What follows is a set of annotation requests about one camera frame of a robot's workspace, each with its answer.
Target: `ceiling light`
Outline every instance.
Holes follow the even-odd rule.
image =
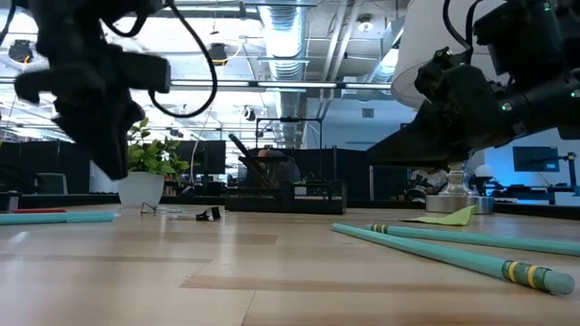
[[[368,32],[372,29],[371,16],[369,14],[361,14],[356,21],[359,23],[357,27],[359,31]]]

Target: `black desk organizer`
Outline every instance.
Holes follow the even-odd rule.
[[[295,214],[346,213],[346,185],[332,183],[284,183],[280,188],[230,188],[226,210]]]

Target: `white pot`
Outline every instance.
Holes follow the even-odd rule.
[[[126,207],[141,207],[143,203],[157,206],[163,195],[163,176],[149,172],[129,172],[119,181],[119,198]]]

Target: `black robotic arm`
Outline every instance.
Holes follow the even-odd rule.
[[[40,101],[41,92],[55,95],[59,116],[54,122],[86,149],[111,179],[127,176],[127,132],[145,117],[132,100],[131,89],[148,91],[155,107],[176,118],[199,115],[216,96],[218,78],[209,53],[174,0],[13,0],[0,43],[17,6],[32,14],[38,26],[36,51],[48,59],[50,68],[17,76],[16,94],[31,103]],[[212,76],[212,92],[206,103],[185,115],[172,113],[155,101],[155,92],[169,92],[169,62],[153,54],[124,52],[120,46],[107,43],[102,30],[104,22],[116,34],[132,37],[151,14],[166,6],[205,54]],[[137,16],[133,28],[117,30],[113,24],[131,13]]]
[[[466,52],[442,48],[419,69],[415,87],[427,100],[411,124],[369,149],[373,164],[460,162],[477,150],[552,128],[562,139],[580,139],[575,13],[577,0],[562,1],[556,10],[547,0],[511,0],[475,22],[478,44],[489,48],[498,75],[510,75],[507,85],[487,81],[469,64],[471,44],[448,22]]]

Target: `light blue stick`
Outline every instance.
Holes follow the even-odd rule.
[[[115,217],[117,213],[114,212],[2,214],[0,225],[111,222]]]
[[[367,225],[365,229],[384,233],[386,235],[448,241],[471,245],[487,245],[501,248],[535,251],[540,253],[567,254],[580,256],[580,243],[578,242],[526,239],[509,236],[484,235],[468,232],[438,231],[415,227],[376,225],[376,224]]]
[[[475,254],[443,245],[426,244],[348,225],[333,224],[333,230],[407,253],[418,254],[443,263],[505,279],[540,291],[553,294],[569,294],[574,290],[575,286],[572,276],[555,272],[545,267],[513,262],[486,254]]]

